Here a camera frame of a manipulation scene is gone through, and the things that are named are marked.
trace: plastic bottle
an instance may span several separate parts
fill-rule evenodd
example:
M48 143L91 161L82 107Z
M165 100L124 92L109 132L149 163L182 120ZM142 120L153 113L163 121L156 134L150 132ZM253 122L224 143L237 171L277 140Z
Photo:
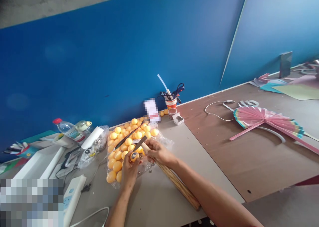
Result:
M86 137L91 135L92 131L94 130L94 127L92 126L92 122L89 121L79 121L75 124L75 129L79 132L82 132Z
M82 133L78 132L72 123L62 121L62 119L60 118L53 120L53 123L57 125L57 128L61 133L75 140L80 145L83 144L85 136Z

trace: white power strip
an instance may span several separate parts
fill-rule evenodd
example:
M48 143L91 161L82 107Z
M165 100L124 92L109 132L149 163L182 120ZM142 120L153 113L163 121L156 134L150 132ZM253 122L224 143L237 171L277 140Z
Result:
M81 196L86 177L84 175L71 180L63 199L63 226L69 227L75 208Z

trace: wooden handle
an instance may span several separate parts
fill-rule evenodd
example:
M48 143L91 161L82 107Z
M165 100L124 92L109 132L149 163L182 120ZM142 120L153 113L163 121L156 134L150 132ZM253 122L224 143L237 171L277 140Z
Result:
M150 150L150 148L145 143L142 143L141 146L145 151ZM190 190L185 186L185 184L174 174L174 172L170 168L157 162L156 160L155 162L162 169L162 171L167 175L167 177L174 183L176 188L183 194L183 196L185 196L185 198L195 208L195 210L199 210L200 203L198 202L196 197L192 194L192 192L190 192Z

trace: white table surface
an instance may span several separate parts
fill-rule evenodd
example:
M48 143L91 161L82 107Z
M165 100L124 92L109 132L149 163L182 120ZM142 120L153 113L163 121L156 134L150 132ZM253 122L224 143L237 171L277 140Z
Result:
M175 142L172 152L177 157L200 175L219 185L240 203L244 203L244 199L184 123L177 126L169 120L168 116L164 116L159 124L159 130L166 138ZM74 171L73 178L85 174L88 183L97 164L105 154L106 150L100 153L98 161L87 169ZM81 194L70 225L102 207L111 207L114 204L119 190L115 190L106 182L106 170L106 164L102 165L94 178L90 191ZM66 181L67 184L70 182L69 179L71 179L70 176ZM78 226L101 227L106 213L107 210L103 210ZM206 217L204 211L195 211L168 177L155 165L151 173L146 172L136 181L127 210L126 226L178 227L204 217Z

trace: blue wall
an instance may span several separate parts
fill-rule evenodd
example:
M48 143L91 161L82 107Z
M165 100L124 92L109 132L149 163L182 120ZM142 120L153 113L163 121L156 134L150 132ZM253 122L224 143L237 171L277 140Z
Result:
M0 30L1 149L57 117L112 126L142 116L163 91L157 74L171 90L185 83L183 102L217 91L242 4L111 0Z
M317 0L111 0L0 30L1 143L53 129L54 118L113 126L184 82L187 102L319 54ZM8 156L0 156L0 162Z
M221 89L279 71L290 51L292 66L319 55L319 1L247 0Z

